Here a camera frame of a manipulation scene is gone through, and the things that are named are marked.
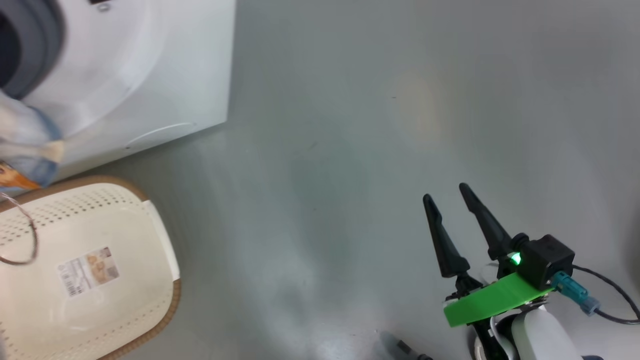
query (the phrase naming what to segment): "white washing machine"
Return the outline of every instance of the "white washing machine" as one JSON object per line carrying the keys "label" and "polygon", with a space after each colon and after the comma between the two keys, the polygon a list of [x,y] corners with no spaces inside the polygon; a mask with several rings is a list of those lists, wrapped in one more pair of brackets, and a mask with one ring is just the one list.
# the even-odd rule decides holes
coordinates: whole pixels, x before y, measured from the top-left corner
{"label": "white washing machine", "polygon": [[0,0],[0,87],[66,140],[58,178],[227,119],[235,0]]}

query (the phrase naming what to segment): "laundry basket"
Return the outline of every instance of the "laundry basket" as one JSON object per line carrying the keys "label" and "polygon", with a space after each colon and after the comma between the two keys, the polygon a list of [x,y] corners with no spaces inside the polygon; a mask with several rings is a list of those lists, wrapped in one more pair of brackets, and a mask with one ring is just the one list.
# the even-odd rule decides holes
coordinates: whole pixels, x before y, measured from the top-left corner
{"label": "laundry basket", "polygon": [[[40,246],[30,265],[0,263],[7,359],[116,359],[164,329],[180,300],[180,273],[162,220],[140,190],[97,176],[17,200]],[[28,219],[1,203],[0,256],[28,259],[32,245]]]}

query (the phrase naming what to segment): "green light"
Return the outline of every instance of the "green light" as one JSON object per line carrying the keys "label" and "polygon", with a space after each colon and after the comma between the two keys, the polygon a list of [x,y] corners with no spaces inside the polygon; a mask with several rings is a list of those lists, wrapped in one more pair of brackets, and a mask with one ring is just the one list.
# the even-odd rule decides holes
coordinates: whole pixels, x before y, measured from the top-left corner
{"label": "green light", "polygon": [[519,252],[516,252],[515,254],[511,255],[511,261],[513,261],[514,264],[519,265],[521,260],[522,259],[520,259]]}

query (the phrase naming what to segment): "product label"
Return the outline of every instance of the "product label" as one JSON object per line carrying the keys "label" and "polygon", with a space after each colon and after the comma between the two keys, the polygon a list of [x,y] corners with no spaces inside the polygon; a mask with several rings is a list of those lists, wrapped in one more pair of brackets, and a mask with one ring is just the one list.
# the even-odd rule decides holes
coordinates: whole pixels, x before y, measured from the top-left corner
{"label": "product label", "polygon": [[120,272],[109,247],[103,247],[58,265],[58,276],[74,297],[120,277]]}

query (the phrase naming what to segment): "cable connector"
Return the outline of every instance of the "cable connector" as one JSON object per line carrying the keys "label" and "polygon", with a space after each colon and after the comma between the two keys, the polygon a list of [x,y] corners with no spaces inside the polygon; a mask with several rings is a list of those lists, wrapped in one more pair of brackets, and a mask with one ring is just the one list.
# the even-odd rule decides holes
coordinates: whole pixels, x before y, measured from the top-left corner
{"label": "cable connector", "polygon": [[551,278],[551,287],[560,294],[573,300],[580,306],[583,313],[591,316],[600,309],[600,302],[589,296],[589,290],[585,289],[576,280],[573,280],[566,272],[558,271]]}

